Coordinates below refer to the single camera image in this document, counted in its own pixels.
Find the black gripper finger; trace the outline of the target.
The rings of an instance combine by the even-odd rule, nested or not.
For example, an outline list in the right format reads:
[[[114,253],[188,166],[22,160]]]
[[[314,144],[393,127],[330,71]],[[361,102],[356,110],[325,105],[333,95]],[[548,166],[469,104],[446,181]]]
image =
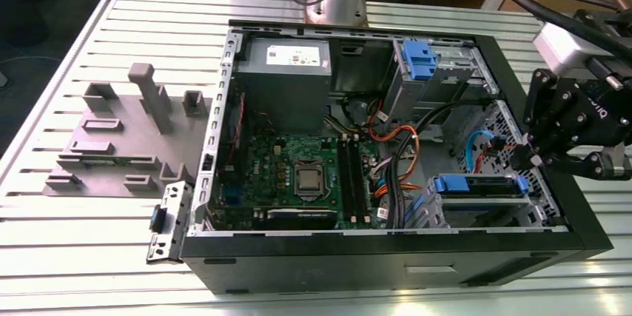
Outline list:
[[[524,141],[516,145],[512,153],[512,168],[532,168],[530,158],[542,152],[550,128],[550,105],[553,102],[557,76],[548,69],[537,69],[530,77],[524,114]]]
[[[585,126],[585,112],[574,108],[526,111],[526,168],[582,169],[584,159],[568,153]]]

